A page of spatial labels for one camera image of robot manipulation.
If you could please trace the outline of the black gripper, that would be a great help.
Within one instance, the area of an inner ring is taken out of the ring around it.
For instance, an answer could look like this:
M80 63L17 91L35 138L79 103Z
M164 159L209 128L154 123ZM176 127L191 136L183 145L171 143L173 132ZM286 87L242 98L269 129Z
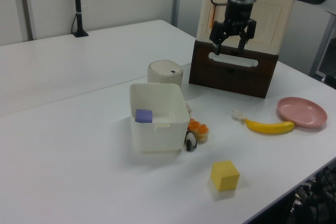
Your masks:
M224 22L220 23L218 21L214 21L209 36L209 39L214 46L215 55L220 54L222 43L229 37L226 30L232 29L234 25L241 25L241 28L239 29L240 40L238 44L238 51L244 51L244 47L247 42L250 39L253 39L255 35L257 22L250 18L252 9L253 3L245 4L232 0L227 1Z

